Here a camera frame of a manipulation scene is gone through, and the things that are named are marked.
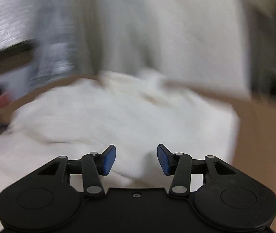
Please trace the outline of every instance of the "black object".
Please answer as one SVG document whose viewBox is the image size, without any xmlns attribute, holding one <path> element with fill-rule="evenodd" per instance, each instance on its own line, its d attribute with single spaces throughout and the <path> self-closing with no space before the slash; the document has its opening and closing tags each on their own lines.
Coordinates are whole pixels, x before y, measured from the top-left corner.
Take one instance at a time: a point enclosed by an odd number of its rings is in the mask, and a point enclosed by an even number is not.
<svg viewBox="0 0 276 233">
<path fill-rule="evenodd" d="M 0 193 L 2 233 L 272 232 L 276 196 L 266 186 L 215 156 L 195 160 L 163 144 L 157 154 L 163 172 L 174 175 L 168 193 L 109 188 L 105 194 L 99 175 L 113 165 L 113 145 L 81 160 L 59 156 Z M 70 174 L 83 175 L 83 193 L 69 185 Z M 203 174 L 196 192 L 189 192 L 191 174 Z"/>
</svg>

